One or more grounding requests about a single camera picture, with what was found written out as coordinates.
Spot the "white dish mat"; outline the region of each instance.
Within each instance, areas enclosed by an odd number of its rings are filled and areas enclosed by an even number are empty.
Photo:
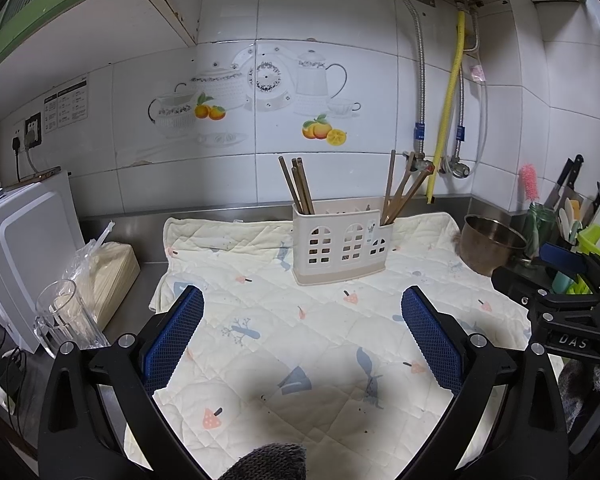
[[[526,310],[456,255],[446,213],[398,219],[386,270],[329,285],[296,284],[291,230],[167,220],[169,268],[150,308],[167,311],[191,283],[205,314],[155,402],[212,478],[259,446],[296,442],[310,480],[393,480],[452,398],[402,320],[402,292],[418,285],[468,333],[506,348],[526,347]],[[464,462],[480,452],[501,396],[494,390]],[[125,452],[148,466],[128,428]]]

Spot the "chopstick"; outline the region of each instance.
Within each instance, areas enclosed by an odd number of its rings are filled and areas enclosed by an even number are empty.
[[[430,166],[426,170],[422,170],[420,172],[420,174],[418,175],[418,177],[414,181],[413,185],[411,186],[411,189],[407,192],[407,194],[405,196],[403,196],[403,197],[400,198],[397,207],[392,211],[392,213],[389,216],[387,222],[385,224],[383,224],[383,225],[392,224],[395,221],[395,219],[398,218],[398,215],[400,214],[400,211],[402,211],[402,208],[407,205],[407,202],[409,200],[412,199],[413,195],[416,194],[416,191],[418,190],[418,188],[420,186],[422,186],[422,183],[424,182],[424,180],[431,173],[433,173],[433,170],[431,169]]]
[[[382,204],[382,213],[380,221],[386,218],[387,208],[389,207],[389,197],[391,196],[391,186],[394,183],[395,150],[391,150],[391,159],[389,160],[389,175],[386,178],[386,191],[384,192],[384,203]]]
[[[400,212],[400,209],[402,209],[402,207],[400,206],[400,200],[402,199],[402,193],[404,192],[404,187],[407,185],[407,181],[409,180],[409,177],[411,176],[411,165],[413,164],[413,159],[415,158],[415,152],[411,152],[409,154],[409,160],[407,161],[407,167],[404,170],[404,176],[402,177],[402,180],[400,181],[400,185],[398,186],[398,189],[395,190],[395,194],[394,197],[391,199],[391,203],[389,206],[389,211],[387,211],[386,213],[386,217],[390,217],[395,209],[398,207],[398,213]],[[391,222],[387,221],[384,222],[384,217],[382,218],[382,221],[380,222],[382,225],[387,225],[390,224]]]
[[[304,198],[308,207],[308,214],[315,215],[314,201],[311,200],[311,193],[309,192],[309,183],[306,180],[304,164],[302,163],[302,158],[300,157],[298,157],[298,174],[300,175],[300,181],[302,182],[302,190],[304,190]]]
[[[298,171],[298,163],[295,159],[291,161],[293,167],[291,168],[291,174],[294,176],[294,182],[296,183],[296,189],[298,190],[298,198],[300,199],[300,203],[302,205],[302,213],[303,215],[309,214],[309,206],[306,202],[306,196],[304,195],[304,188],[302,187],[302,180],[300,179],[300,173]]]
[[[286,167],[285,158],[282,155],[280,155],[278,157],[278,160],[280,161],[280,167],[282,168],[282,173],[285,174],[286,184],[289,186],[289,192],[291,193],[291,198],[294,199],[294,204],[296,204],[296,209],[298,210],[298,212],[300,214],[303,214],[302,205],[300,204],[300,200],[298,199],[298,195],[296,194],[296,188],[294,188],[294,183],[291,181],[291,175],[289,175],[289,170]]]

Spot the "microwave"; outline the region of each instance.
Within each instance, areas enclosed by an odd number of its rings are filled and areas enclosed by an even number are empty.
[[[34,353],[36,300],[84,246],[66,171],[0,198],[0,324]]]

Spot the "yellow gas pipe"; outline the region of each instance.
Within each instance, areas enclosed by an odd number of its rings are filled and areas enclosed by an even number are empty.
[[[451,118],[451,108],[456,92],[456,82],[458,81],[458,72],[462,70],[462,53],[464,51],[464,10],[458,10],[458,44],[456,44],[456,56],[454,64],[449,74],[449,84],[446,86],[445,107],[442,109],[442,118],[440,119],[440,129],[438,130],[438,143],[433,155],[434,170],[427,181],[427,204],[431,203],[433,198],[433,186],[436,183],[436,175],[442,159],[445,142],[449,130],[449,119]]]

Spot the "metal bowl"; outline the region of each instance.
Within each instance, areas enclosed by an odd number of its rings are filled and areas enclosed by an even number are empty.
[[[472,270],[491,276],[526,247],[525,238],[497,220],[477,215],[464,217],[460,236],[460,257]]]

